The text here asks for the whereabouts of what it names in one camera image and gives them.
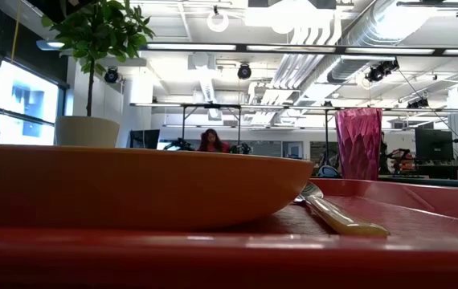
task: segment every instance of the orange bowl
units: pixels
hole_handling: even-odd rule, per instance
[[[229,226],[285,207],[312,167],[222,153],[0,145],[0,226]]]

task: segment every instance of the plant stem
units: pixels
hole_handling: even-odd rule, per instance
[[[88,102],[86,103],[86,115],[92,116],[92,91],[93,91],[93,76],[95,75],[95,60],[91,58],[92,66],[90,67],[90,81],[88,83]]]

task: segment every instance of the red shirt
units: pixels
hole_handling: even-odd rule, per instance
[[[219,152],[216,147],[212,144],[209,144],[207,146],[206,152],[212,152],[212,153],[229,153],[229,149],[231,146],[227,143],[222,142],[222,152]]]

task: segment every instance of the fork handle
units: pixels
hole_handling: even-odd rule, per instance
[[[374,224],[338,208],[330,201],[313,195],[305,199],[306,205],[322,218],[331,228],[343,235],[386,237],[388,231],[380,225]]]

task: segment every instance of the red tray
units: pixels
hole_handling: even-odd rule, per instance
[[[206,233],[0,228],[0,287],[458,287],[458,189],[313,182],[392,236],[339,237],[300,206]]]

